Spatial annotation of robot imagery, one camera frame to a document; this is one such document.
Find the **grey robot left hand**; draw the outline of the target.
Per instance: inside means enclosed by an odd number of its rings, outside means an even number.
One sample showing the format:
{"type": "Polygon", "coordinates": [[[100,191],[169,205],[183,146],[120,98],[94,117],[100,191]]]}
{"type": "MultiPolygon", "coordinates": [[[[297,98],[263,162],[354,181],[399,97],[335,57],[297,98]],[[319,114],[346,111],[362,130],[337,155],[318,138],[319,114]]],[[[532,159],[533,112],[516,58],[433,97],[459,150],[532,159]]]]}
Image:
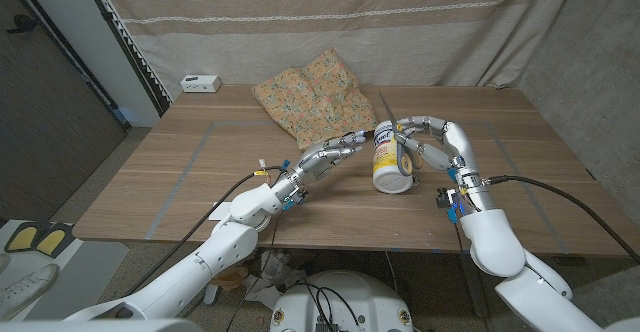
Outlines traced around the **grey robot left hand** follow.
{"type": "Polygon", "coordinates": [[[321,180],[333,167],[359,152],[365,141],[365,132],[360,130],[309,147],[272,187],[283,203],[282,209],[288,210],[294,203],[302,204],[307,194],[305,186],[321,180]]]}

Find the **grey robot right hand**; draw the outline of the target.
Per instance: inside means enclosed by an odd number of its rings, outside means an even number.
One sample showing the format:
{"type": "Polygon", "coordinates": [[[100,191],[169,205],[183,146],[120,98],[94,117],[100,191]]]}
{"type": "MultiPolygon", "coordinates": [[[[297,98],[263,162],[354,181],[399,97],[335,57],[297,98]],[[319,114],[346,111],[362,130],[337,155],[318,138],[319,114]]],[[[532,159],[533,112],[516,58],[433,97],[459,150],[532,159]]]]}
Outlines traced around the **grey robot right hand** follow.
{"type": "Polygon", "coordinates": [[[472,145],[459,124],[431,116],[414,116],[392,121],[396,140],[414,152],[430,167],[439,171],[452,170],[457,190],[471,213],[495,209],[495,203],[479,174],[472,145]],[[441,144],[440,150],[412,137],[426,131],[441,144]]]}

